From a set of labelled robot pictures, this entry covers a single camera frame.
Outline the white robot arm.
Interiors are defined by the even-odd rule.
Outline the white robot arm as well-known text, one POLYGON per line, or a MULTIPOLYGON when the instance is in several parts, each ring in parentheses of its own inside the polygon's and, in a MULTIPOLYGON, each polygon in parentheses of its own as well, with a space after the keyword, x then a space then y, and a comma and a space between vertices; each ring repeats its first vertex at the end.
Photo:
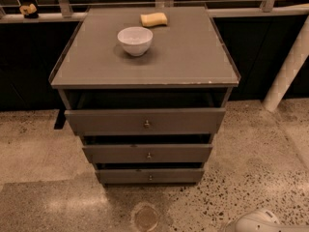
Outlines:
POLYGON ((228 222, 220 232, 309 232, 309 226, 281 224, 272 211, 259 209, 228 222))

